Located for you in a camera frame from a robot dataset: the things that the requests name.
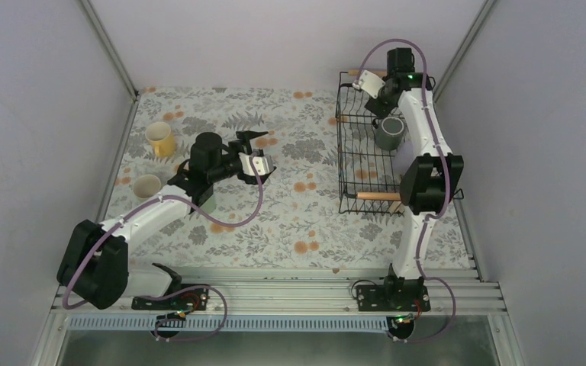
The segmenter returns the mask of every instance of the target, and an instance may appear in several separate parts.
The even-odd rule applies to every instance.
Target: gray floor
[[[419,319],[413,338],[444,319]],[[69,332],[60,364],[82,365],[496,365],[485,316],[457,316],[443,336],[420,345],[393,344],[366,333],[222,332],[198,343],[156,342],[148,332]]]

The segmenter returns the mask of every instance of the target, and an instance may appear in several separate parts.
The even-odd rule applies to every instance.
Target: white wall
[[[92,0],[136,86],[336,88],[407,38],[437,79],[483,0]],[[372,57],[385,68],[385,51]]]
[[[586,364],[586,2],[498,2],[439,100],[533,365]]]
[[[130,97],[77,1],[0,2],[0,364],[27,364]]]

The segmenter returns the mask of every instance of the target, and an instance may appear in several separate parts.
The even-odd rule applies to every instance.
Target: table
[[[236,130],[268,131],[254,146],[273,157],[260,215],[240,228],[197,213],[176,220],[136,247],[131,261],[179,267],[386,268],[402,235],[403,217],[338,213],[336,92],[265,88],[146,88],[108,205],[114,217],[137,205],[131,185],[144,174],[165,184],[187,159],[198,133],[224,141]],[[172,126],[177,152],[158,159],[146,126]],[[231,178],[215,185],[212,216],[237,222],[253,212],[257,188]],[[434,228],[426,268],[470,268],[455,209]]]

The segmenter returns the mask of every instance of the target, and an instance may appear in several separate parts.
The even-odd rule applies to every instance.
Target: dish rack
[[[357,214],[401,215],[394,201],[362,200],[359,192],[398,193],[400,175],[392,170],[395,151],[379,149],[375,143],[376,116],[365,109],[369,97],[352,86],[352,76],[340,73],[336,99],[338,129],[339,212]],[[398,108],[391,116],[405,122]]]

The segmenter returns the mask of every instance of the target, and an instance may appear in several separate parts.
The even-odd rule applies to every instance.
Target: floral tablecloth
[[[240,228],[210,223],[197,213],[172,222],[130,253],[135,262],[174,266],[266,268],[387,268],[400,242],[403,217],[338,213],[335,91],[259,88],[146,88],[116,185],[108,217],[137,205],[136,177],[154,174],[163,184],[189,155],[198,133],[224,141],[236,130],[268,131],[254,140],[277,170],[266,182],[260,215]],[[171,124],[176,154],[158,159],[144,129]],[[255,186],[231,178],[215,185],[213,216],[237,222],[256,205]],[[454,207],[435,225],[426,268],[467,268],[468,257]]]

